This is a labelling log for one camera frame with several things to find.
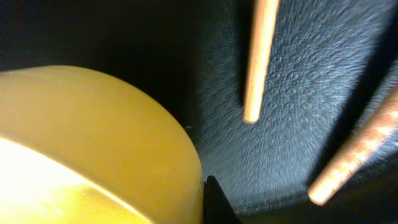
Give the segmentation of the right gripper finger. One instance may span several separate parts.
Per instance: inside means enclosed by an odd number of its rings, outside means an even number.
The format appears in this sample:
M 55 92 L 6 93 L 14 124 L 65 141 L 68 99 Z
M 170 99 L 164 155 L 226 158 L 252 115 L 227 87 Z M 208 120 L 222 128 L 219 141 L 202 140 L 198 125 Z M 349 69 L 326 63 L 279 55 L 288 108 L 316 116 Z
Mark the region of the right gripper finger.
M 204 183 L 204 215 L 206 224 L 242 224 L 212 175 Z

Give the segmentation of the yellow bowl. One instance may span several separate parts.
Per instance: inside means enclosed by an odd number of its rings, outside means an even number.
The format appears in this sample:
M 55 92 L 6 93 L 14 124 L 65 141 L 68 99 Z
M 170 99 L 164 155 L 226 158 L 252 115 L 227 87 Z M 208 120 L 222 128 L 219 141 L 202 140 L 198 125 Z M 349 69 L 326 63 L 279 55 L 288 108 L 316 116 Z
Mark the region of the yellow bowl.
M 198 154 L 177 120 L 105 73 L 1 73 L 2 223 L 202 223 Z

